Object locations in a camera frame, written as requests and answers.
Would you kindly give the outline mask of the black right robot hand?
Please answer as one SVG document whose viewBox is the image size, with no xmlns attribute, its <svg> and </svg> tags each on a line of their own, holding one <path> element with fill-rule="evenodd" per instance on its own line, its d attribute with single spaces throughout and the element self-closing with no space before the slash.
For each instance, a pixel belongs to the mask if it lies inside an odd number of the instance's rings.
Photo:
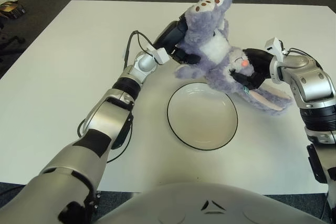
<svg viewBox="0 0 336 224">
<path fill-rule="evenodd" d="M 247 56 L 248 62 L 253 66 L 254 72 L 250 76 L 247 76 L 238 73 L 236 70 L 231 70 L 230 75 L 248 90 L 258 89 L 266 79 L 271 78 L 269 67 L 273 55 L 254 48 L 243 49 L 243 52 Z"/>
</svg>

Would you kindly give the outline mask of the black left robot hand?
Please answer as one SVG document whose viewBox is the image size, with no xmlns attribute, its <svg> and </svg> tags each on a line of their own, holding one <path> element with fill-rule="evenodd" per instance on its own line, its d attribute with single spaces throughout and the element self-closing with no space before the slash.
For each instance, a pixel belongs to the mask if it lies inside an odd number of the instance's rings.
<svg viewBox="0 0 336 224">
<path fill-rule="evenodd" d="M 201 57 L 187 54 L 183 49 L 177 48 L 177 44 L 183 41 L 188 30 L 185 14 L 179 20 L 171 22 L 153 43 L 155 49 L 164 48 L 173 60 L 179 64 L 194 65 L 199 63 Z"/>
</svg>

